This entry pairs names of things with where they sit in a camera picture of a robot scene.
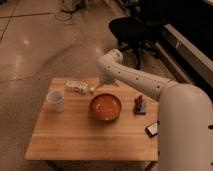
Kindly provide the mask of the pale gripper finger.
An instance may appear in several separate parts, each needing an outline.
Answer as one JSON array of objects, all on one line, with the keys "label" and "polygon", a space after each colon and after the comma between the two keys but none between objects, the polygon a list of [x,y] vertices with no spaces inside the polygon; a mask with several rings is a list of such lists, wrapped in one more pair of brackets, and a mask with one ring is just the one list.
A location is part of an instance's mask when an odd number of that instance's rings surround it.
[{"label": "pale gripper finger", "polygon": [[95,90],[97,90],[97,89],[99,89],[99,88],[101,88],[101,87],[103,87],[103,86],[104,86],[104,84],[99,83],[99,84],[95,87]]}]

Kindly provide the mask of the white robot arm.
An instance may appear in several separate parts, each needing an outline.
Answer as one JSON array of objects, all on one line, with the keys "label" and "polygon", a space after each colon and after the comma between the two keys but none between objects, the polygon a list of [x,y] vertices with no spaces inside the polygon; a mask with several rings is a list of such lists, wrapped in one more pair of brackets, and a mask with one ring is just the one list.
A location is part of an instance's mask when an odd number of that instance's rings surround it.
[{"label": "white robot arm", "polygon": [[117,49],[99,57],[99,80],[119,80],[158,102],[158,171],[213,171],[213,101],[207,93],[122,61]]}]

